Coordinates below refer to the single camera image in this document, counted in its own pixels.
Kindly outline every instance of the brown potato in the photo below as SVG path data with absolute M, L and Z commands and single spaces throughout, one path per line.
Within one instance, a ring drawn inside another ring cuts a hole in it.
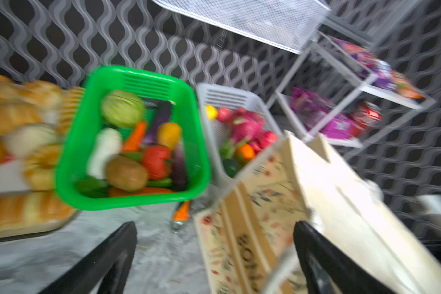
M 140 163 L 124 156 L 115 156 L 106 164 L 106 180 L 113 187 L 132 192 L 145 187 L 148 172 Z

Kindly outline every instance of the cabbage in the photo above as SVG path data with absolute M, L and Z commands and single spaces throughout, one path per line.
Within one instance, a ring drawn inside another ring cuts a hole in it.
M 134 93 L 113 90 L 104 97 L 101 112 L 109 123 L 117 127 L 134 127 L 142 120 L 145 107 L 142 99 Z

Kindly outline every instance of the yellow vegetable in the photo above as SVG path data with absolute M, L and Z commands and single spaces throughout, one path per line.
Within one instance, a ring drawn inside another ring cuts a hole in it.
M 217 109 L 212 105 L 206 105 L 207 117 L 210 121 L 217 118 Z
M 167 147 L 170 150 L 173 150 L 181 137 L 182 128 L 176 123 L 169 121 L 159 126 L 157 132 L 157 143 Z

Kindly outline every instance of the table surface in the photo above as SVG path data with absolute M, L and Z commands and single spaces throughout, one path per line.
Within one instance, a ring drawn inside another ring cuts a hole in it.
M 37 293 L 126 221 L 135 222 L 138 242 L 124 293 L 209 293 L 192 220 L 182 234 L 171 232 L 176 205 L 81 211 L 47 236 L 0 243 L 0 294 Z

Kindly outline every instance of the can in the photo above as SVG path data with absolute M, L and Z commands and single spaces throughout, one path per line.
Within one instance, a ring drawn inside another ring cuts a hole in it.
M 361 101 L 356 106 L 356 109 L 350 114 L 353 119 L 353 126 L 350 134 L 353 137 L 362 135 L 367 129 L 375 126 L 382 119 L 382 112 L 380 107 L 376 104 Z

